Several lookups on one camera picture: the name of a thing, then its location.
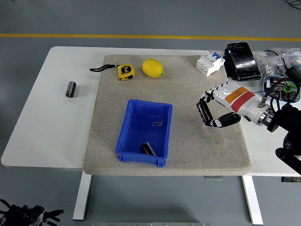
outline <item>battery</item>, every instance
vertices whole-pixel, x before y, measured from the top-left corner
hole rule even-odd
[[[149,144],[149,142],[145,142],[143,145],[141,145],[141,149],[144,150],[148,155],[156,156],[156,153],[152,149],[152,147]]]
[[[70,81],[66,91],[66,97],[74,97],[75,87],[76,87],[76,83]]]

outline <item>black pouch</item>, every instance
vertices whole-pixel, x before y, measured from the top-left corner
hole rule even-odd
[[[236,81],[259,80],[261,75],[251,49],[246,42],[227,45],[225,49],[225,70],[227,77]]]

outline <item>table leg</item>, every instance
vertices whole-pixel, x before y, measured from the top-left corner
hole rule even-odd
[[[252,176],[242,176],[252,225],[263,225]]]
[[[85,172],[83,172],[81,175],[79,193],[77,195],[73,220],[84,220],[91,178],[92,175],[85,174]]]

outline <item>white circuit breaker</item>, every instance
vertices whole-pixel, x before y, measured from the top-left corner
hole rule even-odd
[[[225,59],[216,52],[208,50],[203,53],[201,58],[197,61],[197,69],[208,77],[213,72],[219,70],[224,63]]]

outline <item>yellow tape measure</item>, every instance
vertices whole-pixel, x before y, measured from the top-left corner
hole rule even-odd
[[[118,76],[122,81],[132,79],[135,76],[135,70],[132,65],[118,66]]]

